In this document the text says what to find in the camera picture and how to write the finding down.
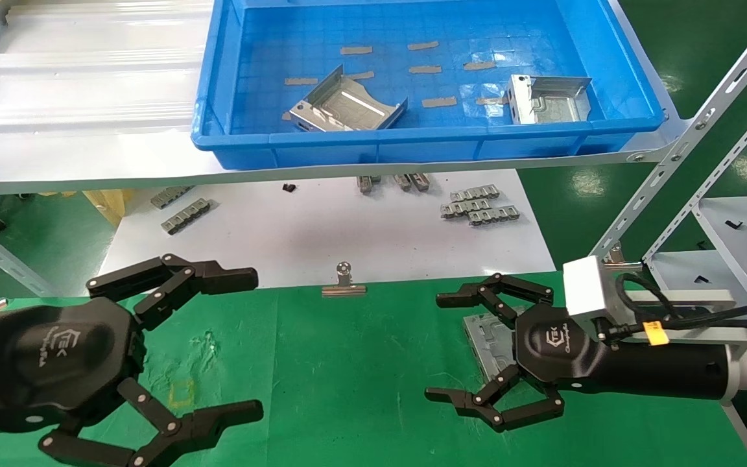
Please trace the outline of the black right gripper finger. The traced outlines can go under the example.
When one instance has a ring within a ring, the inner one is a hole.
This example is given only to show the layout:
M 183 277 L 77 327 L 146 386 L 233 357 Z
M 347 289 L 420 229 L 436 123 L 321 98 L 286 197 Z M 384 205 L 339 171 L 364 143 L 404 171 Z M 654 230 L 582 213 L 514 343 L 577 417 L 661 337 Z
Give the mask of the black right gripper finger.
M 436 305 L 442 309 L 482 305 L 507 328 L 514 328 L 517 313 L 501 299 L 503 295 L 518 298 L 528 304 L 554 303 L 554 293 L 549 287 L 511 275 L 495 273 L 480 283 L 462 284 L 454 293 L 439 293 L 436 295 Z
M 460 417 L 475 418 L 498 433 L 548 422 L 564 415 L 565 403 L 552 383 L 536 387 L 543 399 L 506 410 L 495 406 L 518 383 L 530 375 L 517 364 L 510 364 L 477 392 L 462 389 L 427 387 L 427 401 L 448 404 Z

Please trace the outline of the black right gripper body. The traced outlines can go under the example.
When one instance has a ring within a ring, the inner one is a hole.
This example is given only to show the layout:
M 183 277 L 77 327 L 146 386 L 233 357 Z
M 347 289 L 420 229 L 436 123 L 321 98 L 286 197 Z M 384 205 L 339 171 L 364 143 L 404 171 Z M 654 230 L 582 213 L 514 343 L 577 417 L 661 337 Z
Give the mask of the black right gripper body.
M 513 355 L 532 385 L 571 385 L 589 379 L 610 354 L 563 307 L 534 304 L 516 318 Z

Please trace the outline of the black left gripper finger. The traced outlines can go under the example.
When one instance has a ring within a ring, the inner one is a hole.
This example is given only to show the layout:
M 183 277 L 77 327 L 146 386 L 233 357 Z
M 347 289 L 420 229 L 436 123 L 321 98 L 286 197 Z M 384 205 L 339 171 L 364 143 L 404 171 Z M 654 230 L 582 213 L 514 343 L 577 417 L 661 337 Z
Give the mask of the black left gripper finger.
M 91 298 L 119 302 L 144 292 L 133 309 L 137 327 L 152 331 L 199 294 L 252 291 L 259 285 L 253 268 L 224 269 L 217 261 L 190 262 L 174 254 L 155 257 L 87 281 Z
M 211 406 L 177 418 L 132 378 L 118 384 L 117 392 L 157 429 L 147 444 L 132 450 L 80 438 L 83 423 L 70 419 L 45 435 L 38 448 L 55 461 L 72 466 L 171 466 L 182 455 L 216 446 L 225 429 L 258 422 L 264 416 L 261 402 L 251 400 Z

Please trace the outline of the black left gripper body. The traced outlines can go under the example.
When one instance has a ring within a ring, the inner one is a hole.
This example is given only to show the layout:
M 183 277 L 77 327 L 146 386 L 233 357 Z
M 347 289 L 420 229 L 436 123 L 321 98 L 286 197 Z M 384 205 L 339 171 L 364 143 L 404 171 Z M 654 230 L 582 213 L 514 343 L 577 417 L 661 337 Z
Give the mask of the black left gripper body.
M 100 423 L 123 404 L 117 388 L 139 377 L 145 353 L 136 319 L 106 298 L 0 311 L 0 433 Z

